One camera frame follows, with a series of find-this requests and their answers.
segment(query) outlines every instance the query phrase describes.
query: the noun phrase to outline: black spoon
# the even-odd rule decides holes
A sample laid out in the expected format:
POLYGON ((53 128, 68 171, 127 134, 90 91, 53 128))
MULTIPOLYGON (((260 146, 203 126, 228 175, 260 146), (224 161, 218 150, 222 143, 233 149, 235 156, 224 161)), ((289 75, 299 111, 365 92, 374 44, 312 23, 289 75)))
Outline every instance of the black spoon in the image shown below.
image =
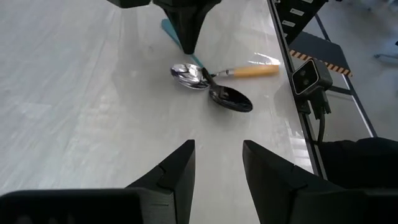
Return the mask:
POLYGON ((209 96, 213 101, 225 108, 238 112, 250 112, 253 110, 253 104, 245 95, 230 87, 217 85, 207 69, 202 68, 201 72, 203 77, 209 81, 209 96))

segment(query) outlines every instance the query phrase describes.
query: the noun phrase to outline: spoon bowl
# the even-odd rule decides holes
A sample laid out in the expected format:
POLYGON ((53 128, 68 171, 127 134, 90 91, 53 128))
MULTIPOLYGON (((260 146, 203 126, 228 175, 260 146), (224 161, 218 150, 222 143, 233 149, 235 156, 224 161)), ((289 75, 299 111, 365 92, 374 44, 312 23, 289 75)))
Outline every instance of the spoon bowl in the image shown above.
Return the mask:
POLYGON ((209 96, 214 102, 238 112, 250 112, 253 110, 253 104, 245 95, 233 88, 217 85, 207 69, 203 68, 201 72, 210 84, 209 96))
POLYGON ((170 71, 177 82, 188 88, 204 90, 210 86, 209 82, 203 79, 199 66, 189 63, 175 64, 170 71))

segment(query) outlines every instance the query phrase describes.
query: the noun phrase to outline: black cable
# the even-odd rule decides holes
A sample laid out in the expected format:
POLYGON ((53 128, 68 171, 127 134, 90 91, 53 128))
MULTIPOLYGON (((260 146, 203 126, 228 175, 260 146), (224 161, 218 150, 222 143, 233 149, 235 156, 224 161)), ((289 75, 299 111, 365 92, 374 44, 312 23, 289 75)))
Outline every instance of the black cable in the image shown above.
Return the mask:
POLYGON ((320 113, 320 119, 319 119, 319 133, 318 133, 318 147, 323 141, 323 135, 325 133, 325 114, 320 113))

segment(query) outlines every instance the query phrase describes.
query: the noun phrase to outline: black camera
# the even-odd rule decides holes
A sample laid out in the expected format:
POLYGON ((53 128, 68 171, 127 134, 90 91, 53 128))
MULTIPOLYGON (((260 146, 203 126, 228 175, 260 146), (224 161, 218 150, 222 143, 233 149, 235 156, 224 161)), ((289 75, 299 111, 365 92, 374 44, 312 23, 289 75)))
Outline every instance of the black camera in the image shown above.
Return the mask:
POLYGON ((329 89, 333 80, 326 65, 314 58, 307 60, 292 75, 295 97, 309 98, 317 91, 329 89))

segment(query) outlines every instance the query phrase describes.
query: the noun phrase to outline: warning stripe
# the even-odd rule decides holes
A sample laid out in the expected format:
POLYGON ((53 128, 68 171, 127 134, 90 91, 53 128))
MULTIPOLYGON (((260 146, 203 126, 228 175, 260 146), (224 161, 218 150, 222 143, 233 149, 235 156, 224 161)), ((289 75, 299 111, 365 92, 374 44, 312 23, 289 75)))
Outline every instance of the warning stripe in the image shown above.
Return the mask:
MULTIPOLYGON (((298 58, 300 60, 304 60, 304 61, 307 61, 307 60, 312 58, 309 55, 301 54, 300 52, 297 52, 295 50, 290 50, 290 55, 295 57, 295 58, 298 58)), ((332 63, 328 63, 328 62, 323 62, 323 63, 325 63, 326 67, 329 70, 331 70, 331 71, 342 73, 342 74, 347 75, 349 77, 353 76, 352 72, 350 70, 348 70, 348 69, 345 69, 343 67, 339 67, 337 65, 333 65, 332 63)))

